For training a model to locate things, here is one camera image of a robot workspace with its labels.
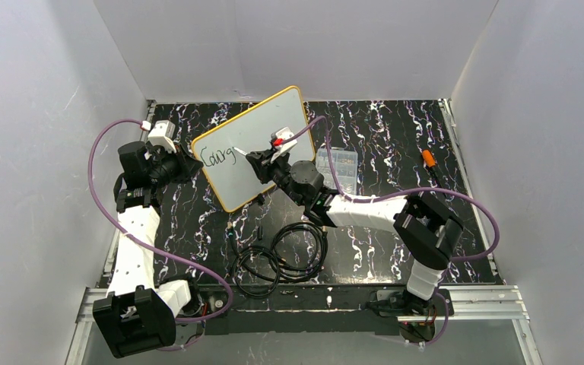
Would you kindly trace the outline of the white whiteboard marker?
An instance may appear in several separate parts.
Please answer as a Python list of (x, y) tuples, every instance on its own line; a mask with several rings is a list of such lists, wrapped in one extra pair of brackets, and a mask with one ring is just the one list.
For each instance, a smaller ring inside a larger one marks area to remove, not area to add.
[(245, 152), (244, 150), (242, 150), (242, 149), (240, 149), (240, 148), (238, 148), (238, 147), (235, 147), (235, 146), (234, 146), (234, 147), (233, 147), (233, 149), (234, 149), (236, 152), (238, 152), (239, 154), (242, 154), (243, 156), (246, 156), (246, 155), (248, 154), (247, 152)]

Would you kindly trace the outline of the yellow framed whiteboard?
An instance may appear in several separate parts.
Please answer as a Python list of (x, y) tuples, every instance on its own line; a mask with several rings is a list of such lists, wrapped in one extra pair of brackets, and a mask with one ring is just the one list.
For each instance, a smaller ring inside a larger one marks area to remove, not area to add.
[(289, 86), (248, 110), (193, 139), (192, 152), (221, 207), (234, 212), (267, 192), (274, 183), (259, 182), (246, 158), (236, 152), (271, 147), (271, 134), (289, 127), (293, 133), (307, 126), (308, 118), (299, 87)]

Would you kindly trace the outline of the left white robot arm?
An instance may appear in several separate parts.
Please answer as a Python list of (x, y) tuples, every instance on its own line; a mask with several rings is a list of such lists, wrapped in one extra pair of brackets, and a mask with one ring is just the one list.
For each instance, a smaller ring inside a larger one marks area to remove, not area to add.
[(113, 188), (122, 226), (112, 280), (93, 316), (115, 358), (174, 344), (176, 317), (192, 299), (185, 278), (154, 283), (154, 241), (161, 190), (187, 183), (201, 169), (178, 142), (133, 141), (118, 150), (122, 173)]

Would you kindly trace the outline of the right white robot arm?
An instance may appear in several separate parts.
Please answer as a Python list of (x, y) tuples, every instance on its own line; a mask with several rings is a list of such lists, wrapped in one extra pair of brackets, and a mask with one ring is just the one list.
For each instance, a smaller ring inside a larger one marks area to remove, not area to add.
[(261, 183), (274, 183), (305, 216), (324, 227), (365, 227), (394, 233), (414, 262), (405, 289), (389, 299), (370, 302), (386, 313), (419, 313), (427, 309), (463, 233), (459, 217), (429, 192), (393, 198), (351, 198), (330, 189), (313, 162), (289, 163), (288, 154), (271, 148), (253, 151), (246, 160)]

